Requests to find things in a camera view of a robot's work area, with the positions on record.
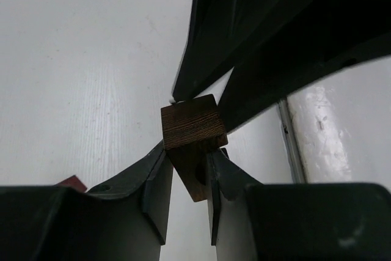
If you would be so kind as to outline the dark red wood block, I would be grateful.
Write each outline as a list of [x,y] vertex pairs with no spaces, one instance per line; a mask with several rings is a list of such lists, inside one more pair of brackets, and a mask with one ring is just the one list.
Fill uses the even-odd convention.
[[56,186],[73,188],[80,193],[87,191],[86,185],[83,184],[83,182],[80,181],[76,175],[72,175],[71,177],[62,180],[61,182],[57,183]]

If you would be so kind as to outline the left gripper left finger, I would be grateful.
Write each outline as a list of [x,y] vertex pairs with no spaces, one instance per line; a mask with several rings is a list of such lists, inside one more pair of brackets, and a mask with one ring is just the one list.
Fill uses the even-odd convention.
[[158,260],[172,165],[163,145],[85,193],[67,186],[1,188],[2,260]]

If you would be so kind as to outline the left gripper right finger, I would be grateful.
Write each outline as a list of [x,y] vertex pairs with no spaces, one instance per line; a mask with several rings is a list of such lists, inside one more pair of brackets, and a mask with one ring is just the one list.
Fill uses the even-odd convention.
[[390,193],[373,183],[265,185],[206,158],[218,260],[389,260]]

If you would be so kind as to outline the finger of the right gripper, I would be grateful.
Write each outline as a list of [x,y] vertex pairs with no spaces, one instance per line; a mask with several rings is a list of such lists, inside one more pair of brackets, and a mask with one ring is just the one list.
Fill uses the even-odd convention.
[[[374,0],[389,4],[390,0]],[[365,0],[192,0],[188,41],[173,98],[194,98],[241,64],[310,5],[367,10]]]
[[390,55],[390,33],[366,40],[324,60],[312,42],[288,45],[286,53],[263,50],[233,69],[218,104],[228,133],[279,100],[327,75]]

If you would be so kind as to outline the dark brown arch block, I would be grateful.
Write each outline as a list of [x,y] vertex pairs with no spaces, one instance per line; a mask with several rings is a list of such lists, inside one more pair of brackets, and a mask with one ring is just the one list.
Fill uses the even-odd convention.
[[164,149],[194,202],[206,199],[206,155],[227,145],[212,94],[161,108]]

